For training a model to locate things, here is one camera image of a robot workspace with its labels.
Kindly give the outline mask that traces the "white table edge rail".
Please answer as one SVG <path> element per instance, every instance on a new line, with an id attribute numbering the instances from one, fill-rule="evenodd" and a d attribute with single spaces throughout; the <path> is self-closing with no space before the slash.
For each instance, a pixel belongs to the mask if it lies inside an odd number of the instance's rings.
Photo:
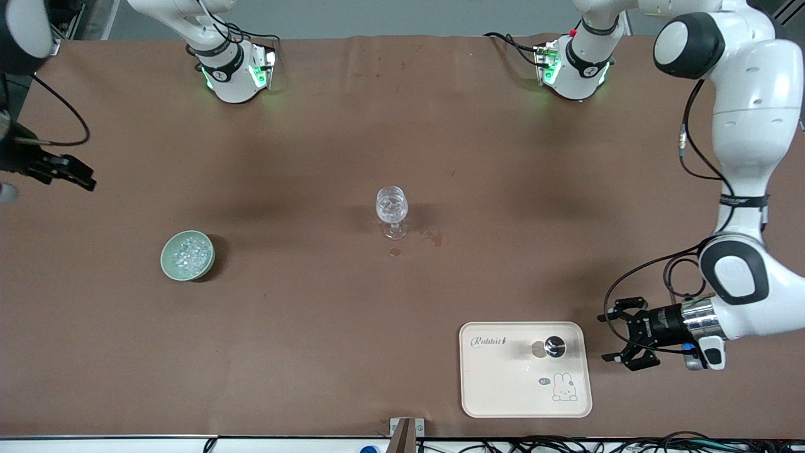
<path id="1" fill-rule="evenodd" d="M 0 453 L 359 453 L 385 437 L 102 435 L 0 437 Z M 692 431 L 660 437 L 426 437 L 422 453 L 805 453 L 805 439 L 717 439 Z"/>

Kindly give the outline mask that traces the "cream rabbit print tray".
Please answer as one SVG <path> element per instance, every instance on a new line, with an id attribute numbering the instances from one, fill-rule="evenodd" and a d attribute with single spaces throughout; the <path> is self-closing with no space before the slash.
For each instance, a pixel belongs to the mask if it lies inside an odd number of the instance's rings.
<path id="1" fill-rule="evenodd" d="M 551 358 L 543 342 L 567 343 Z M 469 322 L 459 332 L 461 405 L 472 418 L 584 418 L 591 413 L 586 341 L 574 322 Z"/>

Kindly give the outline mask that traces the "green ceramic bowl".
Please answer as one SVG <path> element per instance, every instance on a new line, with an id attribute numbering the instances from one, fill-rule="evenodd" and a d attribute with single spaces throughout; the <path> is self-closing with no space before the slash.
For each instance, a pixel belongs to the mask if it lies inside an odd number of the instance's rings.
<path id="1" fill-rule="evenodd" d="M 170 259 L 172 258 L 172 253 L 175 252 L 179 241 L 183 240 L 183 238 L 185 238 L 186 236 L 193 236 L 193 235 L 199 236 L 204 240 L 210 241 L 213 251 L 209 263 L 207 264 L 205 269 L 201 271 L 201 273 L 192 276 L 183 276 L 177 272 L 175 267 L 172 266 L 172 262 L 170 261 Z M 161 251 L 160 254 L 160 266 L 161 269 L 163 270 L 164 275 L 174 281 L 180 281 L 180 282 L 195 281 L 205 276 L 212 269 L 215 258 L 216 258 L 215 247 L 213 245 L 213 241 L 209 238 L 209 236 L 205 235 L 203 232 L 199 232 L 198 230 L 184 230 L 184 232 L 179 232 L 179 234 L 173 235 L 172 238 L 170 238 L 170 240 L 164 244 L 163 250 Z"/>

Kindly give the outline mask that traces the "aluminium frame corner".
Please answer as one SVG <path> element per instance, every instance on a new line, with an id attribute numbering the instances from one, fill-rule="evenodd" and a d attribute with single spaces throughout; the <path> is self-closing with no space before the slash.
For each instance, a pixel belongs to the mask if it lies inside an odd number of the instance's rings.
<path id="1" fill-rule="evenodd" d="M 774 8 L 774 18 L 782 26 L 793 24 L 800 13 L 805 13 L 805 0 L 774 0 L 777 5 Z"/>

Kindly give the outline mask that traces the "clear ice cubes pile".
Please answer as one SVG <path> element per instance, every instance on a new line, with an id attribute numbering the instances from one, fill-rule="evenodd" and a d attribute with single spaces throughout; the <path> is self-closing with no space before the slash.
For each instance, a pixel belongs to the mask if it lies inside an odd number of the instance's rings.
<path id="1" fill-rule="evenodd" d="M 183 276 L 196 275 L 205 269 L 212 257 L 212 251 L 210 241 L 196 235 L 186 236 L 170 255 L 170 263 Z"/>

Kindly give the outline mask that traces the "brown table cover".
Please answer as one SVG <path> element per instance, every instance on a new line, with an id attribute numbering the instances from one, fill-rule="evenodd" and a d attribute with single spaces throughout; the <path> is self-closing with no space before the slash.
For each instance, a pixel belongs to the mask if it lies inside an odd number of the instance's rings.
<path id="1" fill-rule="evenodd" d="M 653 38 L 616 49 L 583 103 L 491 38 L 286 40 L 281 92 L 218 100 L 184 44 L 72 42 L 40 77 L 90 126 L 97 189 L 4 177 L 0 435 L 805 438 L 805 332 L 744 338 L 721 372 L 630 372 L 596 321 L 610 284 L 715 226 L 719 186 L 679 167 L 694 83 Z M 377 192 L 402 189 L 390 240 Z M 195 281 L 173 235 L 213 241 Z M 466 322 L 572 321 L 584 418 L 475 419 Z"/>

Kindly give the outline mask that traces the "clear stemmed wine glass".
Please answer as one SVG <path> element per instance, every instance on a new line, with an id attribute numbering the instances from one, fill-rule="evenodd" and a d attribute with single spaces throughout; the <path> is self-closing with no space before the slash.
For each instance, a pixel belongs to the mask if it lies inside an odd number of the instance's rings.
<path id="1" fill-rule="evenodd" d="M 386 186 L 377 192 L 375 212 L 382 223 L 382 232 L 390 240 L 400 240 L 406 235 L 406 216 L 409 205 L 403 190 Z"/>

